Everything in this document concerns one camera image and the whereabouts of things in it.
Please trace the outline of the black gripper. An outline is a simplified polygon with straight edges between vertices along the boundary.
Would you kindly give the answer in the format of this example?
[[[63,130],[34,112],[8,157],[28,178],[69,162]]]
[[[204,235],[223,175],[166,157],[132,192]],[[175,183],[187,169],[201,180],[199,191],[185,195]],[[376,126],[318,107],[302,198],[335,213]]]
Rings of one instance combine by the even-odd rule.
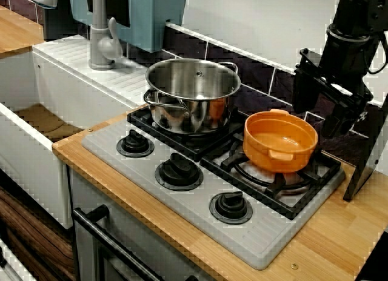
[[[321,129],[328,139],[346,134],[373,99],[363,77],[373,73],[370,65],[381,42],[381,33],[374,28],[346,33],[339,26],[328,26],[321,55],[307,48],[300,51],[292,93],[296,113],[314,109],[320,94],[334,104]]]

